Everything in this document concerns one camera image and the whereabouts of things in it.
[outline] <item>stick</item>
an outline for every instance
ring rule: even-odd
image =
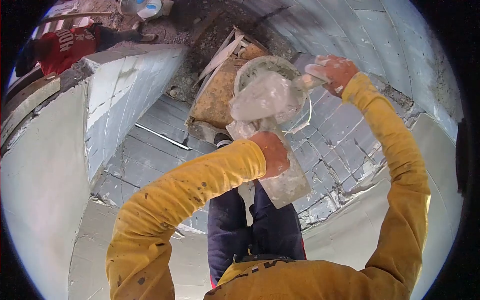
[[[63,14],[60,16],[54,16],[51,18],[45,18],[38,23],[38,25],[45,24],[48,22],[59,21],[59,20],[66,20],[66,19],[73,19],[73,18],[83,18],[83,17],[90,17],[90,16],[110,16],[112,12],[79,12],[79,13],[68,13]]]

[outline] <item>glove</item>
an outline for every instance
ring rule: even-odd
[[[359,69],[351,60],[329,54],[318,55],[315,64],[305,66],[305,72],[325,81],[323,87],[332,95],[341,98],[343,90]]]

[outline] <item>dark blue pants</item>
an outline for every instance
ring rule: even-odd
[[[253,217],[247,226],[245,202],[235,188],[209,201],[208,265],[215,287],[233,263],[252,255],[271,254],[293,260],[305,260],[300,222],[293,204],[276,209],[260,183],[255,183]]]

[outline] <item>trowel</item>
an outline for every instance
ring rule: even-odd
[[[277,134],[288,152],[290,167],[278,176],[260,180],[276,208],[311,192],[305,173],[278,124],[293,118],[305,102],[305,93],[324,83],[307,74],[289,80],[277,72],[265,70],[230,101],[234,121],[227,125],[227,130],[233,139],[271,131]]]

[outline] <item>sleeve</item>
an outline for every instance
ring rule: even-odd
[[[358,279],[377,296],[408,299],[420,275],[427,237],[430,189],[425,164],[411,132],[366,75],[357,73],[342,99],[364,115],[382,144],[391,176],[389,209],[377,249],[360,271],[369,280]]]
[[[174,299],[168,268],[175,226],[214,197],[265,175],[265,158],[237,140],[146,185],[125,203],[107,250],[110,298]]]

